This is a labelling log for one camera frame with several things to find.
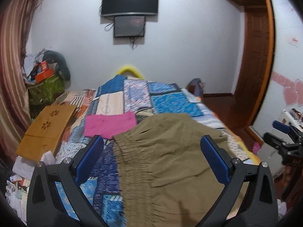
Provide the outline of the white plastic cabinet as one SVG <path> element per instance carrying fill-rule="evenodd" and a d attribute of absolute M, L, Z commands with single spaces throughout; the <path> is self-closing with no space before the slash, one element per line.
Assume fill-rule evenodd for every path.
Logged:
<path fill-rule="evenodd" d="M 297 111 L 296 109 L 284 109 L 282 110 L 280 116 L 277 118 L 279 122 L 282 124 L 290 125 L 292 124 L 297 129 L 302 132 L 303 124 L 302 124 L 302 112 Z"/>

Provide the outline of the large black wall television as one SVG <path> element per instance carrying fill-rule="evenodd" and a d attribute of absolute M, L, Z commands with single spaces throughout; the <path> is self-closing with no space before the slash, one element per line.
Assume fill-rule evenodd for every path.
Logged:
<path fill-rule="evenodd" d="M 157 15 L 159 0 L 102 0 L 101 16 Z"/>

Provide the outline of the white papers pile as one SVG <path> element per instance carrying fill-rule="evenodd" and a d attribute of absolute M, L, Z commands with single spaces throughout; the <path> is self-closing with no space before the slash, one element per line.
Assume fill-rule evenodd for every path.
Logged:
<path fill-rule="evenodd" d="M 13 174 L 6 181 L 5 199 L 25 225 L 27 225 L 27 196 L 36 165 L 33 160 L 17 156 L 12 169 Z"/>

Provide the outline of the grey stuffed pillow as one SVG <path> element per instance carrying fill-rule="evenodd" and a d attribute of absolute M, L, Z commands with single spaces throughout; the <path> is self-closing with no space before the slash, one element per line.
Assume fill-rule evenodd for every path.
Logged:
<path fill-rule="evenodd" d="M 47 61 L 48 66 L 53 68 L 54 73 L 60 75 L 64 81 L 70 80 L 70 71 L 62 54 L 56 51 L 46 50 L 44 52 L 43 61 Z"/>

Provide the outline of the orange box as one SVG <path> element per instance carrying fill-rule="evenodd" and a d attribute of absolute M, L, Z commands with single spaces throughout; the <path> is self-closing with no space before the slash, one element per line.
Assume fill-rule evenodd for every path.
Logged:
<path fill-rule="evenodd" d="M 38 65 L 37 75 L 35 76 L 35 82 L 39 83 L 43 80 L 53 76 L 54 70 L 49 66 L 47 61 L 43 61 Z"/>

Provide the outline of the olive brown pants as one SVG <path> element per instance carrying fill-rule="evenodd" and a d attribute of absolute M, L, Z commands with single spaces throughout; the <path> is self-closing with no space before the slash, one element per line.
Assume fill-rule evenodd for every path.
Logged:
<path fill-rule="evenodd" d="M 113 151 L 127 226 L 196 226 L 223 190 L 200 150 L 227 137 L 187 114 L 163 113 L 116 135 Z"/>

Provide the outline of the green patterned storage bag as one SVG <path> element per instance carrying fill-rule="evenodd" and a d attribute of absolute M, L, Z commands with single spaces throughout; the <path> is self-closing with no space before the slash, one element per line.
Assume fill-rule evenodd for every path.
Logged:
<path fill-rule="evenodd" d="M 31 105 L 50 104 L 65 92 L 64 83 L 58 74 L 28 87 Z"/>

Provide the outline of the pink folded cloth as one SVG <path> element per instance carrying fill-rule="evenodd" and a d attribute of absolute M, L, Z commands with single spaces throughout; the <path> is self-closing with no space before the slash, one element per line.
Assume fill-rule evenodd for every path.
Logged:
<path fill-rule="evenodd" d="M 84 136 L 93 138 L 99 135 L 105 139 L 127 132 L 137 124 L 134 112 L 118 115 L 88 115 L 85 118 Z"/>

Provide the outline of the orange striped blanket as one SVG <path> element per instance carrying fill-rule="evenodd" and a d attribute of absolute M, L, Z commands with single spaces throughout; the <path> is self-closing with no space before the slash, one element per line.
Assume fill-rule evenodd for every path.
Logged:
<path fill-rule="evenodd" d="M 65 91 L 53 103 L 53 105 L 74 105 L 76 110 L 74 112 L 74 120 L 83 115 L 90 103 L 92 102 L 96 90 L 84 89 L 80 91 Z"/>

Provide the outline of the striped red brown curtain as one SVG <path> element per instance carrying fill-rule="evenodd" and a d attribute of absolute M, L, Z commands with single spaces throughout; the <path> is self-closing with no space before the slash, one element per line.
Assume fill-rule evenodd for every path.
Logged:
<path fill-rule="evenodd" d="M 12 0 L 1 15 L 1 153 L 15 160 L 30 125 L 22 67 L 38 0 Z"/>

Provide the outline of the pink heart wall stickers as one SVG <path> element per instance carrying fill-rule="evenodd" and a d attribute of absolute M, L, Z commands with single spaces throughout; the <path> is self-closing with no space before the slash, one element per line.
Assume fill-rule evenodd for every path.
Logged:
<path fill-rule="evenodd" d="M 283 98 L 287 106 L 297 104 L 302 106 L 303 82 L 302 79 L 291 81 L 285 76 L 272 72 L 271 80 L 283 87 Z"/>

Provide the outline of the yellow headboard edge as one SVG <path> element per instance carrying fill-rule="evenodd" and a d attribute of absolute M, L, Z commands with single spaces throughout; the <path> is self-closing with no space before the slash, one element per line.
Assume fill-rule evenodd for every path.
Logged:
<path fill-rule="evenodd" d="M 144 79 L 143 74 L 132 65 L 124 65 L 118 71 L 117 75 L 132 76 L 138 79 Z"/>

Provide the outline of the dark bag by bed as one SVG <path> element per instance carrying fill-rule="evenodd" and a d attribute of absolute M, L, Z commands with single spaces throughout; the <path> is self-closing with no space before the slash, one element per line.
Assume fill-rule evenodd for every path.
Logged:
<path fill-rule="evenodd" d="M 203 98 L 203 89 L 205 83 L 201 81 L 201 79 L 196 78 L 192 79 L 186 86 L 187 91 L 192 93 L 194 96 Z"/>

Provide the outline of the small black wall monitor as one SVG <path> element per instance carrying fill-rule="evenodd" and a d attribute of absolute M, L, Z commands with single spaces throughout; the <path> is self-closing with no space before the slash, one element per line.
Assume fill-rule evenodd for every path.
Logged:
<path fill-rule="evenodd" d="M 146 18 L 142 15 L 123 15 L 114 18 L 113 36 L 143 37 Z"/>

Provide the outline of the brown wooden door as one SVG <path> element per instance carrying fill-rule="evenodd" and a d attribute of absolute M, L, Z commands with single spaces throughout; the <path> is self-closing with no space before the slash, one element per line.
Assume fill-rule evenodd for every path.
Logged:
<path fill-rule="evenodd" d="M 241 69 L 234 94 L 236 127 L 245 127 L 261 93 L 269 46 L 266 8 L 245 8 L 245 37 Z"/>

